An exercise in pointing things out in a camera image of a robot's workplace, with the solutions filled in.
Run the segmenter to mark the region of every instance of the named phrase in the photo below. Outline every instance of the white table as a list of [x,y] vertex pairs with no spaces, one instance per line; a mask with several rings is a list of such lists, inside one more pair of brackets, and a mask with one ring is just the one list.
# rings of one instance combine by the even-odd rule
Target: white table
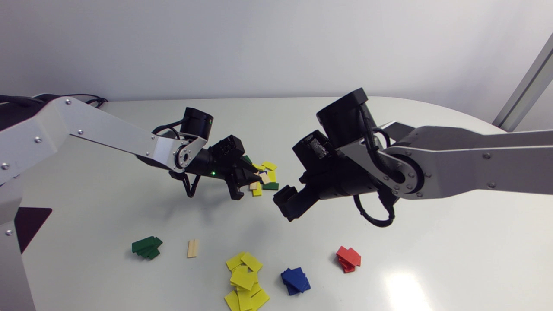
[[[278,165],[295,185],[303,167],[291,150],[320,129],[315,113],[335,98],[110,102],[103,108],[151,130],[179,120],[186,106],[215,117],[208,146],[239,137],[254,162]],[[371,97],[377,124],[501,131],[428,103]],[[389,228],[372,226],[352,198],[319,201],[289,223],[273,191],[232,201],[225,183],[202,178],[189,199],[182,183],[134,156],[71,137],[22,174],[23,206],[52,208],[23,261],[37,310],[227,310],[225,261],[249,251],[263,264],[270,295],[261,310],[550,310],[553,305],[553,196],[473,191],[439,200],[400,200]],[[369,214],[386,216],[375,194]],[[146,261],[131,243],[154,235],[161,255]],[[199,239],[198,258],[186,259]],[[344,274],[344,245],[362,266]],[[312,289],[289,297],[280,279],[302,267]]]

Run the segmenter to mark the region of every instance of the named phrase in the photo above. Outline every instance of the stack of blocks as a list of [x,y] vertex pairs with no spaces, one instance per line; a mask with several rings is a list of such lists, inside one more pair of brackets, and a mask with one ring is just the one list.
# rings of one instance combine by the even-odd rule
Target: stack of blocks
[[288,268],[280,274],[280,277],[282,278],[282,282],[286,285],[288,295],[290,296],[303,293],[304,291],[311,289],[309,280],[301,268]]
[[241,252],[227,260],[232,272],[231,285],[236,288],[225,296],[231,311],[257,311],[269,300],[267,293],[259,285],[257,272],[263,266],[250,253]]
[[359,255],[353,248],[346,249],[340,246],[340,249],[336,252],[338,262],[342,266],[344,273],[355,271],[355,266],[361,266],[361,255]]
[[147,237],[140,241],[136,241],[132,244],[132,251],[138,256],[143,258],[149,258],[150,260],[154,259],[159,255],[158,247],[163,244],[163,242],[157,237]]
[[249,185],[249,189],[252,191],[253,196],[261,196],[261,191],[263,190],[278,190],[277,176],[275,175],[275,170],[277,166],[269,161],[263,162],[261,165],[252,163],[248,156],[244,158],[250,162],[259,172],[256,173],[261,177],[261,182],[255,182]]

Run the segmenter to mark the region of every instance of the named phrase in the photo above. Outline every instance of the red block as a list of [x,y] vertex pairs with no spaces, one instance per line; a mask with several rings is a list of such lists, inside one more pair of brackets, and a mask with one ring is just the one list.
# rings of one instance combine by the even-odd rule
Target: red block
[[349,264],[353,266],[361,266],[361,256],[353,249],[346,249],[343,246],[340,246],[340,249],[336,252],[338,258],[342,258]]

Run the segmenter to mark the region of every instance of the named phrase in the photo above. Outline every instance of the green block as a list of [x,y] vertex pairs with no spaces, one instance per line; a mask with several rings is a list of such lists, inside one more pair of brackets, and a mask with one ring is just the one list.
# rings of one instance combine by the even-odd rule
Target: green block
[[149,252],[149,254],[148,254],[147,257],[148,257],[150,260],[152,260],[152,259],[156,258],[158,255],[159,255],[159,250],[158,250],[157,248],[154,248],[151,252]]
[[155,238],[153,236],[147,237],[146,239],[142,239],[140,241],[136,241],[132,244],[132,251],[133,253],[138,252],[141,249],[144,249],[146,247],[153,246],[155,244]]
[[278,190],[278,183],[268,183],[262,186],[263,190]]
[[153,247],[153,246],[149,246],[149,247],[143,248],[143,249],[141,249],[141,250],[139,250],[139,251],[137,252],[137,255],[146,258],[147,255],[148,255],[148,253],[149,253],[150,251],[152,251],[154,248],[155,248],[155,247]]

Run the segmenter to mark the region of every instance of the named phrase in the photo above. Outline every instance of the blue block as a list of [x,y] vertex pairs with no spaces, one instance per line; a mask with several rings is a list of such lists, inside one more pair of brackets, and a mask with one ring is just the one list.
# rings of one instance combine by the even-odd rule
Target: blue block
[[301,268],[286,269],[280,276],[282,277],[283,283],[288,288],[289,295],[297,294],[298,292],[303,293],[311,288]]

